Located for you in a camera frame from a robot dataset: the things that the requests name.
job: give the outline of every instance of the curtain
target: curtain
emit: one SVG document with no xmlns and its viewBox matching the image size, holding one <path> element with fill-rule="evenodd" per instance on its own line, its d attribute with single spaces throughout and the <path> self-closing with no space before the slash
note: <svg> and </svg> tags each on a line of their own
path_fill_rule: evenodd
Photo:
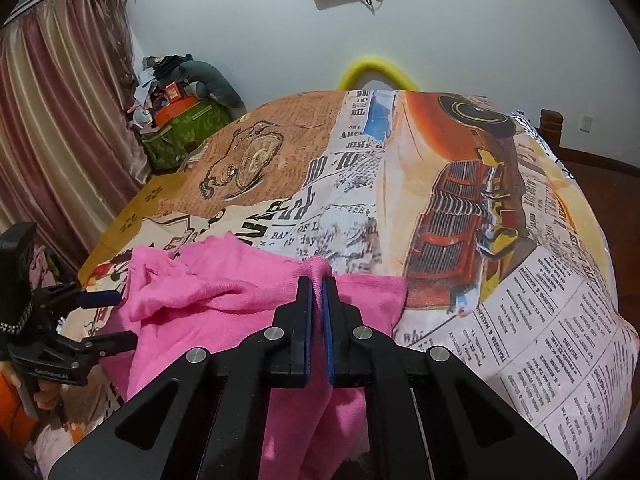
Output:
<svg viewBox="0 0 640 480">
<path fill-rule="evenodd" d="M 46 0 L 0 31 L 0 226 L 38 222 L 74 269 L 149 174 L 131 61 L 121 0 Z"/>
</svg>

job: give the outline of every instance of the green bag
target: green bag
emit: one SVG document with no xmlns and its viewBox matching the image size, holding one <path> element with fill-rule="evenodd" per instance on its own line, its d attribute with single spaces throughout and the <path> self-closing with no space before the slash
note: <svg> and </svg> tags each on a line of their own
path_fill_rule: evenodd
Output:
<svg viewBox="0 0 640 480">
<path fill-rule="evenodd" d="M 174 170 L 208 137 L 231 120 L 226 109 L 213 100 L 198 102 L 159 132 L 141 134 L 154 171 Z"/>
</svg>

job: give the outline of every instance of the bedsheet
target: bedsheet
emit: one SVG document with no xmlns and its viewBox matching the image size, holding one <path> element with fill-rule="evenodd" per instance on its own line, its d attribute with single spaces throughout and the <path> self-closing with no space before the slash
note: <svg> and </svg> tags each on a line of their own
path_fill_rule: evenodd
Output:
<svg viewBox="0 0 640 480">
<path fill-rule="evenodd" d="M 308 92 L 245 114 L 186 168 L 89 289 L 124 290 L 136 245 L 179 254 L 226 232 L 335 272 L 404 276 L 398 344 L 455 352 L 581 479 L 617 439 L 638 334 L 587 201 L 523 115 L 477 96 Z"/>
</svg>

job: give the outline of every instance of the pink cloth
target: pink cloth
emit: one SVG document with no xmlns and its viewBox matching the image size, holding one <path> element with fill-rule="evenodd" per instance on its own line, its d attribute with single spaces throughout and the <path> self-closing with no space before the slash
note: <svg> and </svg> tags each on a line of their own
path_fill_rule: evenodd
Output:
<svg viewBox="0 0 640 480">
<path fill-rule="evenodd" d="M 309 276 L 316 305 L 330 264 L 252 248 L 231 233 L 184 246 L 175 260 L 148 247 L 133 251 L 123 305 L 107 330 L 133 330 L 138 348 L 104 361 L 126 399 L 190 348 L 219 352 L 271 325 L 273 311 L 293 301 Z M 390 334 L 406 297 L 403 278 L 336 276 L 340 299 L 359 307 L 365 324 Z M 260 480 L 328 480 L 347 457 L 365 420 L 361 389 L 334 390 L 326 378 L 321 316 L 314 313 L 311 377 L 301 390 L 271 392 Z"/>
<path fill-rule="evenodd" d="M 40 245 L 33 250 L 33 258 L 29 266 L 29 282 L 32 288 L 53 286 L 56 284 L 56 277 L 49 270 L 47 255 L 44 252 L 44 245 Z"/>
</svg>

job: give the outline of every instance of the blue gripper pad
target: blue gripper pad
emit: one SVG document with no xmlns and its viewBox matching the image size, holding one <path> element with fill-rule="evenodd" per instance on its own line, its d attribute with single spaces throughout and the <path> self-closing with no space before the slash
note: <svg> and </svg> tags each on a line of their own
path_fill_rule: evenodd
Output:
<svg viewBox="0 0 640 480">
<path fill-rule="evenodd" d="M 311 377 L 311 334 L 313 328 L 314 303 L 316 302 L 311 280 L 308 280 L 308 286 L 305 324 L 305 382 Z"/>
<path fill-rule="evenodd" d="M 117 290 L 99 290 L 87 292 L 83 290 L 78 295 L 76 304 L 80 308 L 100 308 L 104 306 L 117 306 L 122 302 L 122 294 Z"/>
<path fill-rule="evenodd" d="M 322 329 L 324 331 L 324 354 L 326 356 L 326 374 L 329 384 L 335 384 L 334 336 L 331 330 L 331 311 L 326 286 L 322 280 Z"/>
</svg>

